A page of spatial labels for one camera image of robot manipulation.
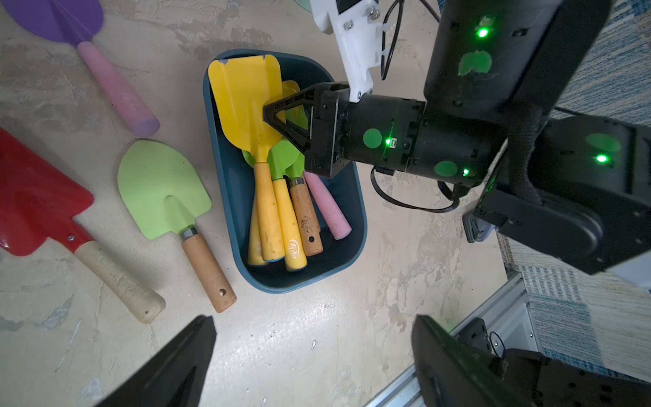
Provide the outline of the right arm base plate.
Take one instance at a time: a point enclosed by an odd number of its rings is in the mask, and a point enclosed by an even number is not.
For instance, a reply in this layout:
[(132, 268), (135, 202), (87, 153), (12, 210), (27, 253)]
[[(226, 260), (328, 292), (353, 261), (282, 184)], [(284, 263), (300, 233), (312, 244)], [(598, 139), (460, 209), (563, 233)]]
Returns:
[(604, 376), (523, 349), (497, 351), (484, 320), (475, 318), (454, 339), (476, 354), (510, 390), (535, 406), (649, 406), (650, 385)]

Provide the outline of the red shovel wooden handle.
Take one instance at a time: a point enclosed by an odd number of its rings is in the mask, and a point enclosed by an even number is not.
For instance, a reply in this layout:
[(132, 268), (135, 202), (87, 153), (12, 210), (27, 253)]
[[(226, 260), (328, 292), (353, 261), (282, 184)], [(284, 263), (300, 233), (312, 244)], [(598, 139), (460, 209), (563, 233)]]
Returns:
[(91, 193), (1, 130), (1, 248), (27, 256), (47, 239), (62, 244), (110, 288), (139, 322), (149, 324), (165, 301), (103, 250), (74, 217)]

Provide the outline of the green trowel yellow handle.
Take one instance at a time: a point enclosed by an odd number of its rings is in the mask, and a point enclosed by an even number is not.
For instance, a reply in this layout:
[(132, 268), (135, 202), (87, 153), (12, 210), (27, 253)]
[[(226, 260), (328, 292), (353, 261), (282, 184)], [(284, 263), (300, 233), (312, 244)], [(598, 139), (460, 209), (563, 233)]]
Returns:
[(284, 261), (289, 272), (299, 271), (308, 264), (288, 185), (284, 179), (287, 168), (296, 161), (297, 157), (298, 149), (285, 138), (271, 148), (268, 156), (281, 221)]

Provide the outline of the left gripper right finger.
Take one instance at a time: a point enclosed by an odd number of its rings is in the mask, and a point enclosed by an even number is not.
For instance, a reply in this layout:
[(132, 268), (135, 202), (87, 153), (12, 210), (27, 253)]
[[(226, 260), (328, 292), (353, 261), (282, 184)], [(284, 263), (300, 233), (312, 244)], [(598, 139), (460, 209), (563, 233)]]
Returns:
[(432, 317), (415, 318), (411, 343), (426, 406), (514, 404), (514, 394), (497, 375), (500, 358), (457, 341)]

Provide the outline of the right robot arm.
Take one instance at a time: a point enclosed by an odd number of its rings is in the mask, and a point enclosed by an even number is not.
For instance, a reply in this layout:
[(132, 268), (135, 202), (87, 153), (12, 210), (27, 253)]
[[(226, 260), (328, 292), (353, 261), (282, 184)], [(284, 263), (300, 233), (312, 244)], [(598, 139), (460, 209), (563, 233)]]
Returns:
[(551, 112), (611, 1), (448, 1), (423, 100), (322, 82), (264, 121), (332, 178), (347, 164), (437, 181), (450, 208), (588, 274), (650, 252), (650, 130)]

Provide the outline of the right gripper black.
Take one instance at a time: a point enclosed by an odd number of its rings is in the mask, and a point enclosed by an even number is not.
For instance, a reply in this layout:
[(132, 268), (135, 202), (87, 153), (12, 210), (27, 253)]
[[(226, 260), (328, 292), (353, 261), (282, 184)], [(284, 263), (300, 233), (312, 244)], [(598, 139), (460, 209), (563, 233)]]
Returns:
[[(497, 125), (458, 118), (415, 99), (364, 95), (342, 83), (308, 86), (288, 97), (267, 83), (263, 118), (269, 152), (285, 138), (307, 171), (333, 178), (350, 162), (452, 184), (477, 185), (504, 144)], [(300, 119), (304, 106), (311, 117)]]

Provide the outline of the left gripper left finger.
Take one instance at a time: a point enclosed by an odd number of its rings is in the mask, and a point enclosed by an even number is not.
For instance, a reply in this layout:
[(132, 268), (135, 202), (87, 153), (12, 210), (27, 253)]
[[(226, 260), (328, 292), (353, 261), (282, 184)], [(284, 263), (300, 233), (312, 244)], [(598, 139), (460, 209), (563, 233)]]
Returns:
[(214, 319), (197, 316), (99, 405), (199, 405), (215, 342)]

